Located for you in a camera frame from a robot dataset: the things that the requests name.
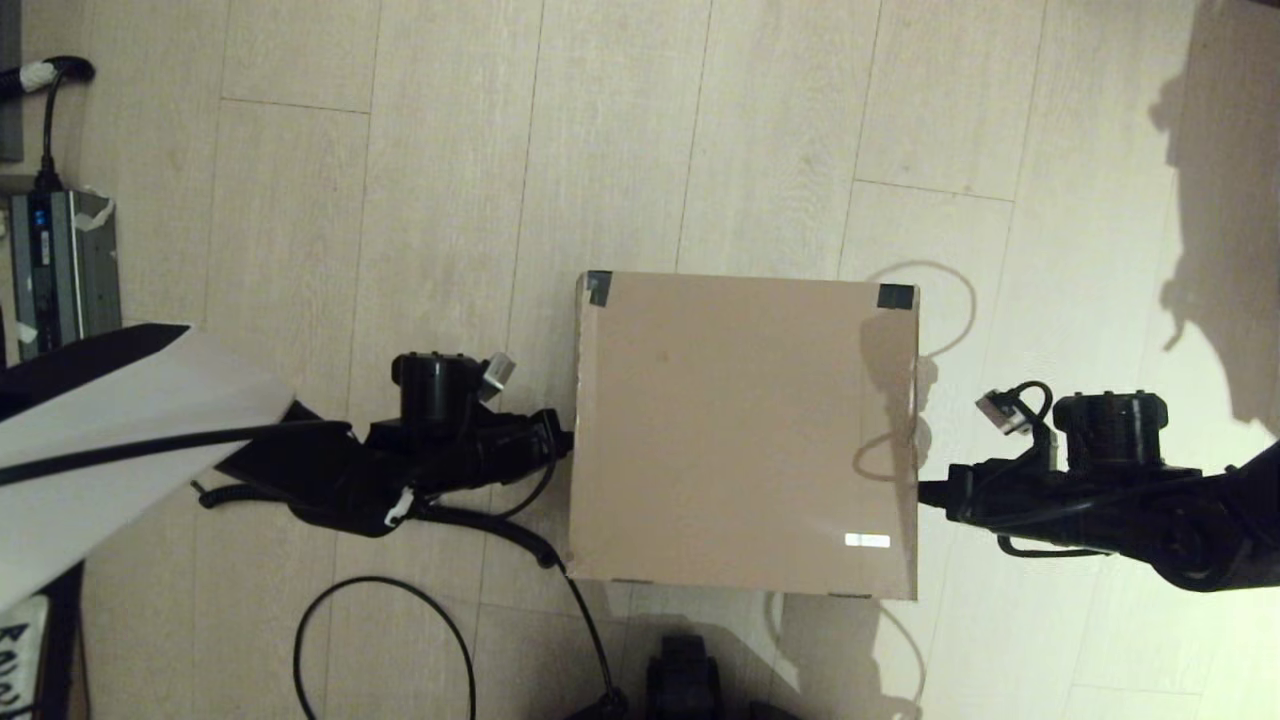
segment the black cable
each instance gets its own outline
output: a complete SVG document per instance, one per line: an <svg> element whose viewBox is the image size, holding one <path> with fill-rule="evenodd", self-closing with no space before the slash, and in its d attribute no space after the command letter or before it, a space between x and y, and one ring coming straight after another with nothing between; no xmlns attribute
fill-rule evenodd
<svg viewBox="0 0 1280 720"><path fill-rule="evenodd" d="M582 620L586 623L586 632L591 633L591 644L595 646L595 657L600 662L600 675L604 676L604 694L613 697L613 674L609 673L609 659L604 653L604 643L600 642L600 633L595 629L595 620L591 618L591 611L586 609L586 601L582 600L582 593L577 589L577 583L573 578L568 577L568 569L564 568L564 562L559 559L556 560L556 566L559 568L561 574L564 575L564 582L568 583L568 589L573 592L573 600L577 602L577 609L582 612Z"/></svg>
<svg viewBox="0 0 1280 720"><path fill-rule="evenodd" d="M45 96L45 152L40 156L40 172L36 173L36 192L60 192L63 190L63 181L58 177L58 169L54 164L54 102L58 101L58 88L61 87L69 67L63 65L58 69Z"/></svg>
<svg viewBox="0 0 1280 720"><path fill-rule="evenodd" d="M1039 380L1027 380L1025 383L1015 387L1010 392L1012 392L1015 396L1021 396L1030 388L1036 388L1044 393L1044 402L1041 405L1039 413L1036 414L1036 418L1043 421L1044 418L1048 418L1048 411L1053 406L1053 391L1050 389L1047 384Z"/></svg>
<svg viewBox="0 0 1280 720"><path fill-rule="evenodd" d="M196 492L198 493L196 500L200 502L200 506L206 510L212 510L214 507L228 502L243 502L248 500L261 502L285 502L283 497L278 497L265 489L243 483L205 489L205 486L196 480L191 480L191 487L196 488Z"/></svg>
<svg viewBox="0 0 1280 720"><path fill-rule="evenodd" d="M311 601L311 605L307 606L306 612L302 614L302 620L298 621L298 632L293 635L293 691L298 694L298 702L302 705L302 712L307 716L307 720L315 720L316 717L315 711L311 710L311 703L307 702L307 692L302 687L302 635L306 633L307 623L311 621L311 615L315 614L316 609L320 607L320 603L324 602L329 596L348 585L364 584L364 583L383 584L383 585L390 585L393 588L399 588L412 594L413 597L421 600L426 605L429 605L431 610L434 610L435 614L439 615L442 620L444 620L444 624L449 626L449 632L453 633L453 639L458 642L458 650L462 651L462 661L466 662L467 665L467 717L470 717L470 720L475 720L476 674L475 674L475 667L471 666L471 651L467 650L467 643L466 641L462 639L462 632L458 630L458 626L453 623L453 619L449 618L449 614L445 612L443 607L440 607L440 603L431 600L431 596L426 594L425 592L415 588L408 583L397 580L394 578L384 578L381 575L361 575L358 578L349 578L342 580L340 583L334 583L333 585L329 587L329 589L316 596L316 598Z"/></svg>
<svg viewBox="0 0 1280 720"><path fill-rule="evenodd" d="M1142 497L1144 495L1176 489L1184 486L1213 482L1217 479L1219 479L1217 475L1188 475L1185 478L1176 478L1161 483L1151 483L1146 486L1126 488L1117 492L1096 495L1093 497L1087 497L1084 500L1079 500L1069 505L1062 505L1060 507L1033 510L1030 512L1018 512L1012 515L997 515L995 518L978 516L974 518L973 520L969 520L969 523L988 529L1011 528L1014 525L1034 525L1037 523L1048 523L1052 520L1061 520L1062 518L1079 515L1080 512L1087 512L1089 510L1093 510L1094 507L1101 507L1103 505L1114 505L1116 502L1124 502L1125 500Z"/></svg>
<svg viewBox="0 0 1280 720"><path fill-rule="evenodd" d="M105 465L108 462L142 457L146 455L315 432L325 428L347 432L351 429L351 424L339 420L300 420L296 423L275 423L271 425L256 425L251 428L209 430L202 433L188 433L182 436L143 439L138 442L127 442L124 445L113 445L109 447L96 447L93 450L68 452L67 455L42 457L29 462L0 468L0 487L44 478L45 475L55 475L58 473L68 473L82 468L92 468L93 465Z"/></svg>
<svg viewBox="0 0 1280 720"><path fill-rule="evenodd" d="M521 500L515 507L512 507L511 510L504 510L502 512L498 512L494 515L494 518L499 520L509 520L511 518L515 518L516 515L522 512L526 507L532 505L534 501L543 495L543 491L547 489L547 486L552 483L552 477L556 474L556 461L559 457L559 448L556 447L556 433L552 430L550 427L547 428L547 445L549 446L548 455L550 456L552 461L547 465L547 470L543 471L543 478L538 480L536 486L534 486L534 491L530 492L529 496L525 497L525 500Z"/></svg>
<svg viewBox="0 0 1280 720"><path fill-rule="evenodd" d="M996 544L1000 550L1005 551L1005 555L1012 555L1014 557L1088 557L1091 555L1107 555L1106 552L1098 552L1096 550L1021 550L1014 547L1014 541L1009 536L996 536Z"/></svg>
<svg viewBox="0 0 1280 720"><path fill-rule="evenodd" d="M64 77L67 77L65 65L54 73L54 81L49 83L45 96L45 158L49 159L54 156L54 102L58 101L58 87L63 85Z"/></svg>
<svg viewBox="0 0 1280 720"><path fill-rule="evenodd" d="M511 518L515 518L516 515L522 512L526 507L532 505L534 501L538 500L538 496L543 495L543 491L547 489L547 486L549 486L552 482L552 475L556 474L554 443L556 441L552 441L552 461L550 464L547 465L547 470L543 473L543 478L538 480L536 486L534 486L534 491L529 493L529 497L521 500L520 503L512 507L511 510L504 510L502 512L495 514L494 518L497 518L498 520L509 520Z"/></svg>

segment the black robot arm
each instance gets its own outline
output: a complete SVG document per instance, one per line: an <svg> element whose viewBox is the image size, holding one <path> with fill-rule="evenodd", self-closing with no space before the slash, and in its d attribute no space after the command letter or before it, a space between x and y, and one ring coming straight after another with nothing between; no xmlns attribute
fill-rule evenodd
<svg viewBox="0 0 1280 720"><path fill-rule="evenodd" d="M573 434L561 429L552 409L516 415L484 406L513 368L500 354L483 363L462 355L401 355L392 364L399 418L374 423L365 442L333 428L256 439L218 465L248 487L210 491L202 503L275 500L306 523L366 537L385 536L404 519L484 524L477 529L502 534L552 566L550 546L532 542L532 533L435 505L447 492L549 470L573 448ZM282 423L317 418L296 402Z"/></svg>
<svg viewBox="0 0 1280 720"><path fill-rule="evenodd" d="M1044 393L1037 413L1021 400L1030 387ZM1046 421L1051 405L1043 383L987 393L983 413L1006 434L1030 433L1032 447L1012 460L951 465L946 480L920 483L920 502L995 532L1010 555L1115 552L1201 592L1280 584L1280 443L1204 475L1164 464L1160 429L1169 416L1158 396L1075 395L1053 406L1068 442L1064 471ZM1078 550L1023 551L1011 538Z"/></svg>

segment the floor plank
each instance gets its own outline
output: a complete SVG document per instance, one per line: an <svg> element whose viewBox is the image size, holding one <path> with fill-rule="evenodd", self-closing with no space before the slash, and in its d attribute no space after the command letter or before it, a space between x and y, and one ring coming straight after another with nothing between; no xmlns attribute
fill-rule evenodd
<svg viewBox="0 0 1280 720"><path fill-rule="evenodd" d="M969 436L951 428L978 421L973 401L982 388L972 378L982 373L991 338L1011 213L1012 204L998 200L854 183L840 278L920 290L922 480L945 479L951 462L975 460ZM918 601L884 601L876 620L874 659L890 696L919 700L920 662L932 646L954 536L941 511L920 507Z"/></svg>
<svg viewBox="0 0 1280 720"><path fill-rule="evenodd" d="M340 418L369 120L237 101L220 111L207 328Z"/></svg>
<svg viewBox="0 0 1280 720"><path fill-rule="evenodd" d="M1235 607L1215 619L1222 642L1196 717L1280 716L1280 589L1229 594Z"/></svg>
<svg viewBox="0 0 1280 720"><path fill-rule="evenodd" d="M876 601L786 596L769 702L806 720L918 717L915 702L883 689L879 614Z"/></svg>
<svg viewBox="0 0 1280 720"><path fill-rule="evenodd" d="M540 8L383 3L351 364L358 425L398 414L397 355L484 357L506 343ZM449 501L485 507L488 491ZM383 573L474 607L483 557L479 533L415 524L381 539L340 538L337 575ZM339 702L352 703L343 707L357 712L362 682L385 691L380 707L425 697L421 662L388 667L356 615L334 619L330 679ZM417 646L397 647L410 657Z"/></svg>
<svg viewBox="0 0 1280 720"><path fill-rule="evenodd" d="M378 13L361 0L232 0L223 96L367 113Z"/></svg>
<svg viewBox="0 0 1280 720"><path fill-rule="evenodd" d="M479 606L420 589L449 614L475 659ZM346 634L329 646L328 684L314 685L325 693L325 717L466 717L466 666L430 607L384 585L344 588L332 605L333 626ZM324 666L323 651L308 657Z"/></svg>
<svg viewBox="0 0 1280 720"><path fill-rule="evenodd" d="M884 0L858 178L1014 199L1043 0Z"/></svg>
<svg viewBox="0 0 1280 720"><path fill-rule="evenodd" d="M1134 387L1172 182L1147 109L1183 64L1193 9L1050 3L982 387L1028 378L1060 393ZM1025 443L972 427L977 457L1009 457ZM1060 715L1097 569L1093 559L1005 557L988 533L959 530L925 712Z"/></svg>
<svg viewBox="0 0 1280 720"><path fill-rule="evenodd" d="M677 0L547 3L507 342L521 368L503 409L550 406L572 423L581 272L675 269L708 12ZM562 551L566 479L521 516ZM495 489L494 507L527 486ZM623 600L596 583L584 592L611 612ZM497 541L485 548L484 601L576 612L559 578Z"/></svg>
<svg viewBox="0 0 1280 720"><path fill-rule="evenodd" d="M613 673L626 624L596 621ZM567 717L604 693L586 625L579 618L480 607L475 644L477 717ZM634 698L641 703L641 698Z"/></svg>
<svg viewBox="0 0 1280 720"><path fill-rule="evenodd" d="M79 179L118 202L125 318L205 320L225 31L227 0L95 5Z"/></svg>
<svg viewBox="0 0 1280 720"><path fill-rule="evenodd" d="M1280 429L1280 119L1261 110L1280 94L1277 36L1275 10L1202 4L1185 67L1151 110L1179 177L1155 264L1166 279L1147 301L1142 386L1169 404L1166 461L1206 473L1243 465ZM1138 564L1101 580L1078 683L1199 693L1211 661L1233 653L1221 624L1236 593L1179 591Z"/></svg>
<svg viewBox="0 0 1280 720"><path fill-rule="evenodd" d="M220 113L209 332L340 418L367 119L238 101ZM337 534L275 505L232 505L196 523L196 706L210 716L291 712L289 641L333 582ZM310 642L324 648L328 629L323 612ZM323 707L323 667L306 680Z"/></svg>
<svg viewBox="0 0 1280 720"><path fill-rule="evenodd" d="M878 10L713 5L680 272L836 275Z"/></svg>
<svg viewBox="0 0 1280 720"><path fill-rule="evenodd" d="M1193 720L1199 696L1116 691L1076 685L1066 698L1062 720Z"/></svg>
<svg viewBox="0 0 1280 720"><path fill-rule="evenodd" d="M179 488L88 556L82 605L95 717L192 717L196 496Z"/></svg>

